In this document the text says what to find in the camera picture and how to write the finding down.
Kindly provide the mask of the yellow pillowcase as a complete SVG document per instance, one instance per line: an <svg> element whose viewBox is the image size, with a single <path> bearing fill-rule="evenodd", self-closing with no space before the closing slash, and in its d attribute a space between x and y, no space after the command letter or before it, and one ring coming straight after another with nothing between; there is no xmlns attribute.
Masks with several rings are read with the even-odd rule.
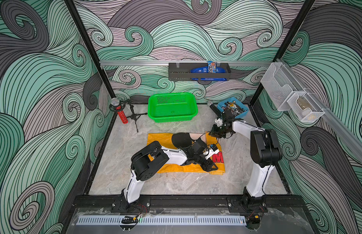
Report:
<svg viewBox="0 0 362 234"><path fill-rule="evenodd" d="M225 173L225 164L223 158L222 146L218 142L217 138L214 138L208 134L202 133L150 133L148 134L147 143L150 144L153 141L158 141L162 146L177 149L179 147L186 147L192 145L194 141L200 138L208 145L215 144L219 152L211 156L211 160L216 164L217 170L211 171L211 175L223 175ZM166 164L159 171L161 173L205 173L200 165L190 164L185 166L179 166L176 164Z"/></svg>

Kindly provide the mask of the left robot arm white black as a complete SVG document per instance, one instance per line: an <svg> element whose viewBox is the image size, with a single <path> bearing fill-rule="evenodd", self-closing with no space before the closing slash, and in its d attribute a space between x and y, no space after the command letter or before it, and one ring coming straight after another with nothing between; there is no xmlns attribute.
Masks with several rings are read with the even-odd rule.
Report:
<svg viewBox="0 0 362 234"><path fill-rule="evenodd" d="M159 141L153 141L131 158L130 179L127 186L122 190L113 211L129 212L135 207L140 199L141 190L145 181L152 178L164 165L174 164L186 166L196 164L205 172L218 170L218 166L213 162L212 156L220 152L215 144L206 144L201 138L191 143L189 146L177 149L162 146Z"/></svg>

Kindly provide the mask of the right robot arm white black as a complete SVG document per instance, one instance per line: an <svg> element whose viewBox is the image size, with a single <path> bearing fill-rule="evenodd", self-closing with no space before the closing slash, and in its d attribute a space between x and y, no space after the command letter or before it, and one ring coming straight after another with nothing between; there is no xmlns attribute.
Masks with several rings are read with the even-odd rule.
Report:
<svg viewBox="0 0 362 234"><path fill-rule="evenodd" d="M267 195L264 188L275 165L282 159L282 153L275 130L264 129L236 118L215 105L210 108L217 115L210 135L215 138L227 138L226 134L238 133L250 140L250 156L254 162L250 180L244 188L239 205L245 212L265 212Z"/></svg>

